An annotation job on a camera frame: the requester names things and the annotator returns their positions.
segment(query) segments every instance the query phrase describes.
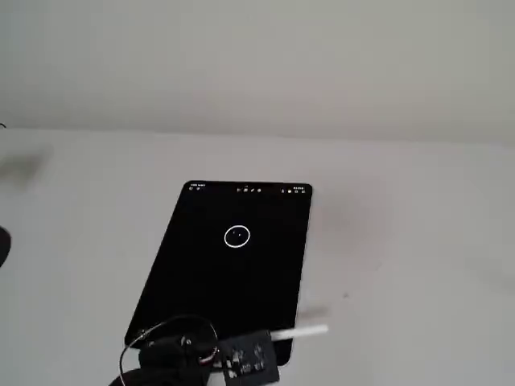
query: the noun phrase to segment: black cable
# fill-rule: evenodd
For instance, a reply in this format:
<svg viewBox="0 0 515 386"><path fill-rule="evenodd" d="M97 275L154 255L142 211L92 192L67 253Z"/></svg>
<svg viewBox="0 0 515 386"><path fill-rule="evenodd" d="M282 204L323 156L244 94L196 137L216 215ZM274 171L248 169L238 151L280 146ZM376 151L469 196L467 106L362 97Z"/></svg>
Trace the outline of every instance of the black cable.
<svg viewBox="0 0 515 386"><path fill-rule="evenodd" d="M172 316L171 318L169 318L167 320L159 322L156 325L152 326L151 328L144 330L140 335L138 335L138 337L136 339L134 339L131 343L129 343L128 345L126 345L123 348L122 353L120 354L120 359L118 360L118 368L120 370L119 378L120 378L120 381L122 382L123 386L127 386L126 380L123 376L123 357L126 354L127 350L129 350L134 344L136 344L140 340L146 338L150 333L152 333L152 331L157 330L162 326L166 326L167 324L169 324L171 322L175 322L180 319L196 319L196 320L201 320L202 322L205 322L208 326L211 327L212 332L213 332L213 337L215 338L215 342L218 342L218 334L216 333L215 327L208 319L206 319L202 316L194 315L194 314L181 314L181 315L177 315L177 316ZM210 356L208 356L206 358L199 358L199 364L206 364L206 363L211 362L215 358L217 352L218 352L218 348L214 347L213 352Z"/></svg>

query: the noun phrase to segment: tablet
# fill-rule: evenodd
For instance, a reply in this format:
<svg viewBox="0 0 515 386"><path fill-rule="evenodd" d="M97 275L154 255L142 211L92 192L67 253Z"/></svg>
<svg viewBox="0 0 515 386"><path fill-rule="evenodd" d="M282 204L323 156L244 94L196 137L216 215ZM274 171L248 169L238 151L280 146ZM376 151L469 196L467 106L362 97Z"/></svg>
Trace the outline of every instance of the tablet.
<svg viewBox="0 0 515 386"><path fill-rule="evenodd" d="M211 321L219 339L293 328L311 196L306 183L186 183L126 344L182 314ZM291 346L274 344L279 365Z"/></svg>

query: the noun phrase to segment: circle icon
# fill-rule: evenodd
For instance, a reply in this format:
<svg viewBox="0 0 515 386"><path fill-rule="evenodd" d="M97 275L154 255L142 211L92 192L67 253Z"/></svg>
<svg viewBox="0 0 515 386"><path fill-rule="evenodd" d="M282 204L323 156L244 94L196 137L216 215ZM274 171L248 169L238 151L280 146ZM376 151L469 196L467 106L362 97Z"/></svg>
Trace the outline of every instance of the circle icon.
<svg viewBox="0 0 515 386"><path fill-rule="evenodd" d="M225 244L230 248L241 248L250 240L250 230L245 225L233 225L224 234Z"/></svg>

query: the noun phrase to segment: white table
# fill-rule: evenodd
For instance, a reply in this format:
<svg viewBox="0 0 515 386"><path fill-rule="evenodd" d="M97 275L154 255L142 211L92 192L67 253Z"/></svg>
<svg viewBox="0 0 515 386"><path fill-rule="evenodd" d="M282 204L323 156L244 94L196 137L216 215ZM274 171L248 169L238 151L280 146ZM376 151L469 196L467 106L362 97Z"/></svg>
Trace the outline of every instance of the white table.
<svg viewBox="0 0 515 386"><path fill-rule="evenodd" d="M2 384L117 375L189 179L315 188L298 323L331 331L282 385L515 384L514 149L2 130L0 159Z"/></svg>

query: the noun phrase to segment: white circle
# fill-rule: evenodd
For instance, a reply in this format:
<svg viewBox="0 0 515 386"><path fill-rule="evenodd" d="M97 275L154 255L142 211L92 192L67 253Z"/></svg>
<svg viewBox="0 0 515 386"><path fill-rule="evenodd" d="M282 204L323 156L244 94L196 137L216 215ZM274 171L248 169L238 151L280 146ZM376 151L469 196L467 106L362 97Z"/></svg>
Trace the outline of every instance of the white circle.
<svg viewBox="0 0 515 386"><path fill-rule="evenodd" d="M247 237L247 240L245 240L242 244L239 244L239 245L231 245L227 242L227 235L229 234L229 232L231 232L234 228L244 228L247 233L249 234L249 236ZM231 228L229 228L227 230L227 232L225 232L224 234L224 241L225 241L225 244L230 247L230 248L241 248L242 246L244 246L245 244L247 244L250 240L250 230L245 226L245 225L233 225Z"/></svg>

